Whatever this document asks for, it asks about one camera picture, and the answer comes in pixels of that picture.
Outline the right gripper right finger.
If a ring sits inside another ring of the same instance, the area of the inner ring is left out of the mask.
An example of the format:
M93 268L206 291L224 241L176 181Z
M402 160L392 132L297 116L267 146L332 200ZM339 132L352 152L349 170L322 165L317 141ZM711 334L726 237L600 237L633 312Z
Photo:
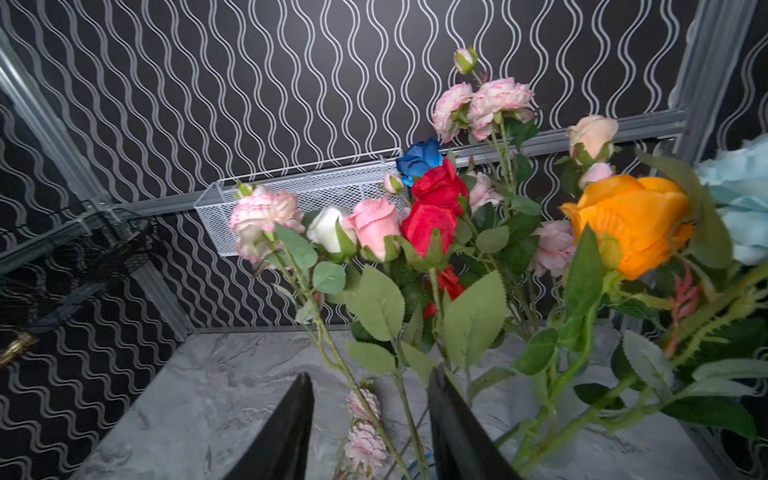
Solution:
M444 367L432 370L427 393L438 479L521 479L474 417Z

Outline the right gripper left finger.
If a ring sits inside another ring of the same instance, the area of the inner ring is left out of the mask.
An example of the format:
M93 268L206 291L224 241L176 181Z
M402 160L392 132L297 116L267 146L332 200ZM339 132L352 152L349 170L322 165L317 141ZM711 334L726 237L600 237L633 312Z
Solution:
M225 479L304 479L313 411L311 378L301 373Z

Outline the red pink rose stem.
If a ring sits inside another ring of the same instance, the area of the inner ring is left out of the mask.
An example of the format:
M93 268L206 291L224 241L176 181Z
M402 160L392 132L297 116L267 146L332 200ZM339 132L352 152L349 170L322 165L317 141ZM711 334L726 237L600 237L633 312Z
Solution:
M409 369L424 382L430 380L437 363L430 357L430 342L435 341L443 357L448 377L455 368L469 368L477 363L503 330L506 315L506 291L496 271L482 276L455 300L443 292L438 275L450 265L455 252L471 254L468 237L461 237L460 216L451 210L416 202L409 216L399 222L395 238L398 259L410 273L423 273L428 281L403 280L395 271L389 276L405 299L402 349ZM434 302L437 313L425 318L424 309Z

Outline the white rose flower stem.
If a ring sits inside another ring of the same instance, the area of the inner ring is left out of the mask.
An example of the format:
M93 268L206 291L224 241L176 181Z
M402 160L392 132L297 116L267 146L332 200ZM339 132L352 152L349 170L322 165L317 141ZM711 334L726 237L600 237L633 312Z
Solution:
M348 212L338 207L326 207L307 228L307 238L319 245L333 261L345 262L358 253L355 230L348 225Z

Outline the pale pink flower stem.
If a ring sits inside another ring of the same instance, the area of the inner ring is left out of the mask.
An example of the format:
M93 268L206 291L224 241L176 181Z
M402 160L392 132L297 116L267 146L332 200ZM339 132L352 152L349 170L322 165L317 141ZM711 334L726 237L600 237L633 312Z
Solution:
M468 177L474 180L473 188L469 191L472 213L485 204L490 203L496 206L503 200L503 197L495 191L488 175L482 172L470 172ZM541 277L547 271L553 277L561 277L576 251L571 223L567 219L544 221L531 236L537 237L539 242L528 270L532 271L535 277Z

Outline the small pink rose stem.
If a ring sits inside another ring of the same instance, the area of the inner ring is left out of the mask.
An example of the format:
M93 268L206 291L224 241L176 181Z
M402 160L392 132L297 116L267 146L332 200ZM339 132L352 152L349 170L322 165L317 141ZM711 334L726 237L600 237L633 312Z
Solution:
M396 206L385 198L364 200L344 221L357 235L361 253L382 268L363 268L362 278L351 296L349 308L367 332L380 342L387 342L395 352L390 369L400 396L412 438L418 465L424 479L432 477L428 468L418 425L414 421L404 384L404 372L409 363L402 349L402 328L405 319L405 299L386 272L387 263L396 259L399 248L395 238L400 235Z

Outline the orange yellow rose stem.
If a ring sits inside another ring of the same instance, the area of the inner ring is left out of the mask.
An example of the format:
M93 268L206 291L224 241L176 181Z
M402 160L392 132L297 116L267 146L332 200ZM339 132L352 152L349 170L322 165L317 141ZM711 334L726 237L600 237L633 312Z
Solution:
M631 374L616 387L594 387L597 398L590 407L557 427L556 402L589 363L600 309L623 303L671 309L669 300L639 290L637 281L668 260L673 248L684 245L694 231L684 220L690 212L688 196L663 178L603 179L588 185L577 203L561 209L573 228L575 246L564 281L562 315L529 341L515 366L522 374L543 374L546 380L546 397L536 418L520 428L522 442L513 465L521 473L585 425L599 421L601 412L619 402L636 381Z

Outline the blue rose flower stem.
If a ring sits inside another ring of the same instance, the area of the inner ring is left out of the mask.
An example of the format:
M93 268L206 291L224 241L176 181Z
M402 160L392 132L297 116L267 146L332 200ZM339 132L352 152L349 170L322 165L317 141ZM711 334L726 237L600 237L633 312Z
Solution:
M439 147L440 144L435 137L416 142L395 161L396 168L406 186L412 187L416 179L422 178L428 171L442 165L443 155Z

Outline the cream rose flower stem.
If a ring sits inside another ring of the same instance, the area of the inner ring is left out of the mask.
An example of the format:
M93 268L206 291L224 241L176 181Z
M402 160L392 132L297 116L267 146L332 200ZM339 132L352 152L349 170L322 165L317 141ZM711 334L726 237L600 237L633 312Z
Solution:
M569 156L578 165L607 161L615 152L613 139L618 121L602 115L589 115L567 128Z

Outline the pink peony flower stem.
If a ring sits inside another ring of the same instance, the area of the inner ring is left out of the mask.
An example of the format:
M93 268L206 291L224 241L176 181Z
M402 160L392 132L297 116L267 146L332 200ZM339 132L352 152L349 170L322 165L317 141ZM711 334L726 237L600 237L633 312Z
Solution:
M515 192L522 180L522 146L539 133L534 91L512 77L482 77L472 47L456 50L453 62L458 73L473 76L476 84L455 84L439 97L432 112L438 139L451 142L465 132L475 142L490 144L499 156L504 188Z

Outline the white peony flower stem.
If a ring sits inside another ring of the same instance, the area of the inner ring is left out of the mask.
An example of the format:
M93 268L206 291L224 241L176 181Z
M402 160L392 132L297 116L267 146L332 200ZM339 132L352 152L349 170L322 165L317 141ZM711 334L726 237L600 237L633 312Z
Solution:
M653 170L650 177L670 180L688 196L684 220L694 231L668 260L638 279L639 290L669 300L672 307L657 310L662 316L658 338L634 331L622 335L612 365L613 387L631 374L637 379L599 421L584 427L618 431L659 413L755 440L759 431L742 401L753 394L753 382L766 377L767 363L739 354L734 331L766 310L767 265L749 266L735 258L726 205L712 182L678 160L648 153L640 158ZM559 428L596 400L594 387L613 388L580 384L577 377L556 402Z

